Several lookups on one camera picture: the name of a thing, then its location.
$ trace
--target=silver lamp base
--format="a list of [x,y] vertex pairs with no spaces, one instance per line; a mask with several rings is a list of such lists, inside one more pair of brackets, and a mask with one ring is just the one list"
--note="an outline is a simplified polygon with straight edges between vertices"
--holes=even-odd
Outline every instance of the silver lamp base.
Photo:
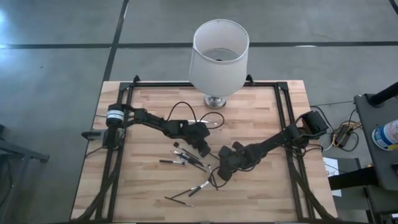
[[213,110],[221,109],[226,104],[226,96],[215,97],[205,94],[205,104],[208,108]]

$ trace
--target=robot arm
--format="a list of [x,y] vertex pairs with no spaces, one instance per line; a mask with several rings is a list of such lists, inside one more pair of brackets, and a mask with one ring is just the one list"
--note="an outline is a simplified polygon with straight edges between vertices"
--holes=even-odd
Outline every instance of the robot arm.
[[[303,126],[297,127],[302,119]],[[309,140],[318,139],[326,133],[328,126],[318,112],[310,111],[301,115],[294,124],[287,126],[283,131],[273,137],[255,144],[243,146],[234,142],[232,149],[223,146],[218,153],[220,168],[217,174],[225,181],[229,181],[232,174],[238,170],[248,171],[260,163],[267,153],[279,146],[304,148]]]
[[[124,127],[124,112],[134,113],[132,120],[127,122]],[[210,152],[210,147],[205,141],[205,137],[210,135],[205,123],[189,124],[187,120],[165,120],[150,114],[144,108],[133,108],[124,104],[112,104],[108,106],[106,115],[106,126],[108,129],[103,134],[103,146],[108,149],[115,149],[119,146],[120,132],[118,130],[132,126],[133,124],[143,124],[150,128],[162,131],[170,139],[183,139],[194,149],[197,149],[202,157]],[[93,135],[99,135],[98,131],[82,133],[87,139],[92,139]]]

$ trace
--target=concrete floor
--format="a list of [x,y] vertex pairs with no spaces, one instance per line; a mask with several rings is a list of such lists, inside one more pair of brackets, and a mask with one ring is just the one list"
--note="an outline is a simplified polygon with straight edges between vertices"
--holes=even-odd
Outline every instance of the concrete floor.
[[[69,218],[109,49],[5,49],[10,44],[111,44],[123,0],[0,2],[0,123],[6,139],[50,154],[31,163],[17,205],[19,222]],[[130,0],[120,43],[191,42],[211,19],[244,26],[253,42],[398,40],[388,0]],[[110,80],[188,80],[190,49],[119,49]],[[397,81],[398,45],[249,49],[258,80],[304,80],[312,105],[352,100]],[[322,106],[331,124],[351,103]],[[361,131],[354,152],[327,157],[371,159]]]

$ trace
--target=pen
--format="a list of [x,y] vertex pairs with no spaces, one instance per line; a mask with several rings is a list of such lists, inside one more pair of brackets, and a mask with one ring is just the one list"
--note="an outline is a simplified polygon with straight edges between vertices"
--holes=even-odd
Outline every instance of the pen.
[[172,200],[172,201],[177,202],[177,203],[181,203],[181,204],[186,205],[186,206],[189,206],[189,207],[193,207],[193,205],[190,205],[190,204],[188,204],[188,203],[185,203],[185,202],[182,202],[182,201],[179,201],[179,200],[175,200],[175,199],[173,199],[173,198],[169,198],[169,197],[164,197],[164,198],[169,199],[169,200]]
[[203,172],[207,172],[207,170],[202,169],[201,167],[199,167],[198,165],[196,165],[196,161],[190,157],[187,157],[186,155],[184,155],[183,153],[178,153],[177,151],[171,151],[173,154],[179,156],[181,159],[186,160],[189,164],[195,166],[198,169],[201,169]]
[[166,160],[159,160],[159,162],[165,162],[165,163],[171,163],[171,164],[180,164],[180,165],[185,165],[185,162],[180,162],[180,161],[166,161]]

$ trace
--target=wooden table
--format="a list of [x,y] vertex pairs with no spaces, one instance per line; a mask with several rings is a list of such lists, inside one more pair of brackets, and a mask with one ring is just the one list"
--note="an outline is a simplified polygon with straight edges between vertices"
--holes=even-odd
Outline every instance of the wooden table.
[[[303,81],[287,81],[294,114],[309,111]],[[99,98],[96,114],[106,115],[108,105],[116,102],[119,82],[105,82]],[[203,94],[194,87],[145,87],[135,88],[132,106],[146,108],[148,112],[167,117],[178,101],[192,105],[200,118],[211,111],[203,104]],[[262,142],[280,131],[280,121],[273,88],[243,87],[228,98],[226,106],[219,110],[225,124],[211,130],[205,140],[214,154],[222,145],[231,146],[234,141],[243,145]],[[193,120],[188,107],[179,105],[171,119]],[[210,123],[219,117],[206,118]],[[105,118],[96,117],[93,128],[104,129]],[[161,164],[159,159],[174,159],[174,140],[161,132],[143,125],[128,128],[124,148],[122,171],[114,211],[116,222],[274,222],[296,221],[294,200],[290,184],[285,151],[277,148],[265,157],[251,172],[237,172],[219,191],[210,185],[193,197],[183,195],[176,199],[194,205],[193,208],[164,199],[202,184],[208,174],[196,167]],[[180,145],[197,154],[184,141]],[[90,142],[88,152],[100,147],[101,141]],[[85,159],[72,218],[78,217],[98,193],[103,173],[106,150],[100,150]],[[336,217],[335,204],[326,177],[320,151],[306,154],[305,166],[312,192],[330,214]],[[219,162],[206,156],[206,164],[214,168]],[[304,196],[300,194],[303,209]],[[107,211],[105,202],[104,215]]]

